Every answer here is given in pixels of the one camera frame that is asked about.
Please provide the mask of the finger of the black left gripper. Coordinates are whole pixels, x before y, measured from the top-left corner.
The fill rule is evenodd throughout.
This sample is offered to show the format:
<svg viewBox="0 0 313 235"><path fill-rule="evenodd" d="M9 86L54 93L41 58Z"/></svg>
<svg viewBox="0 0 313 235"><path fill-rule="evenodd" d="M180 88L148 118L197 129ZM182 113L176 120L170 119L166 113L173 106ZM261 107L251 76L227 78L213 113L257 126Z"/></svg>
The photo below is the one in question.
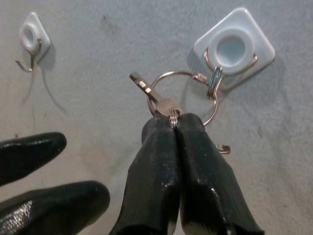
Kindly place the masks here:
<svg viewBox="0 0 313 235"><path fill-rule="evenodd" d="M0 185L20 180L55 159L66 147L59 132L42 133L0 143Z"/></svg>
<svg viewBox="0 0 313 235"><path fill-rule="evenodd" d="M97 181L25 192L0 204L2 235L76 235L109 207L108 188Z"/></svg>

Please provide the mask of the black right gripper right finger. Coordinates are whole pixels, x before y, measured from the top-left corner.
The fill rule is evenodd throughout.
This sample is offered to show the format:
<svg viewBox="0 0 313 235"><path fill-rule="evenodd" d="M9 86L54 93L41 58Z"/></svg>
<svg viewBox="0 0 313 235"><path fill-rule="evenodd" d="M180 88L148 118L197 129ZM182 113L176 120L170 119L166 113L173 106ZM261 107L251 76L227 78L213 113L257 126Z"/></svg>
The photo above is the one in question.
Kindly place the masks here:
<svg viewBox="0 0 313 235"><path fill-rule="evenodd" d="M180 219L187 235L263 235L234 171L217 149L201 119L178 118L176 138L182 173Z"/></svg>

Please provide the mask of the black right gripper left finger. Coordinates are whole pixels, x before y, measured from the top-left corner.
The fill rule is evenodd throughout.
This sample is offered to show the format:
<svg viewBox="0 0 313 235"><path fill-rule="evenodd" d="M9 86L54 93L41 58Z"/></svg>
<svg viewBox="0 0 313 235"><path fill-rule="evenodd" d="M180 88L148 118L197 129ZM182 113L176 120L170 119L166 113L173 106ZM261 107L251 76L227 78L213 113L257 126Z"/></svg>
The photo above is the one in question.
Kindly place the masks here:
<svg viewBox="0 0 313 235"><path fill-rule="evenodd" d="M171 235L180 204L179 153L169 118L153 117L129 167L119 217L111 235Z"/></svg>

